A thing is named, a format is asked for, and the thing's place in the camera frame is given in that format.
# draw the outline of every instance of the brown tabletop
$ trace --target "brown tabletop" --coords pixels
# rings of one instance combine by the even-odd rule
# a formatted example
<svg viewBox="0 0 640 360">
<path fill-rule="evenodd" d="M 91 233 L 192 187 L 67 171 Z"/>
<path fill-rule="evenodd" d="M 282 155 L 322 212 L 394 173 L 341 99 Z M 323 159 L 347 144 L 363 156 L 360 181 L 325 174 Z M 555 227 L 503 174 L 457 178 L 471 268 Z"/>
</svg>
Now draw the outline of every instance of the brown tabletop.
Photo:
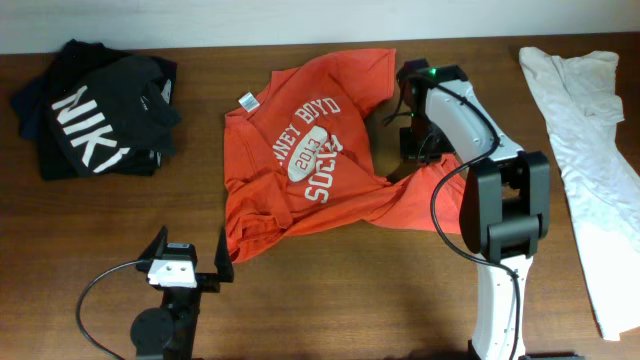
<svg viewBox="0 0 640 360">
<path fill-rule="evenodd" d="M 620 55 L 617 94 L 626 120 L 618 125 L 617 144 L 639 170 L 639 34 L 143 51 L 179 63 L 174 105 L 183 120 L 173 131 L 177 156 L 151 178 L 54 182 L 40 179 L 35 145 L 18 138 L 8 102 L 44 71 L 52 55 L 0 56 L 0 359 L 106 358 L 76 327 L 77 297 L 102 271 L 135 259 L 164 224 L 170 241 L 196 245 L 198 270 L 215 271 L 226 196 L 224 114 L 247 91 L 258 93 L 271 70 L 365 47 L 397 48 L 398 65 L 425 56 L 434 65 L 459 64 L 499 126 L 525 149 L 549 156 L 551 227 L 526 287 L 528 352 L 639 359 L 639 329 L 624 333 L 621 342 L 605 342 L 598 333 L 544 119 L 517 62 L 523 46 L 563 57 L 592 50 Z M 368 119 L 380 175 L 400 163 L 397 128 L 407 120 L 380 125 L 396 99 Z M 476 294 L 475 265 L 454 255 L 434 233 L 360 222 L 286 238 L 236 266 L 236 282 L 223 285 L 221 294 L 203 296 L 194 356 L 382 359 L 414 350 L 465 350 Z M 83 318 L 98 341 L 131 359 L 131 322 L 160 300 L 143 274 L 127 269 L 92 290 Z"/>
</svg>

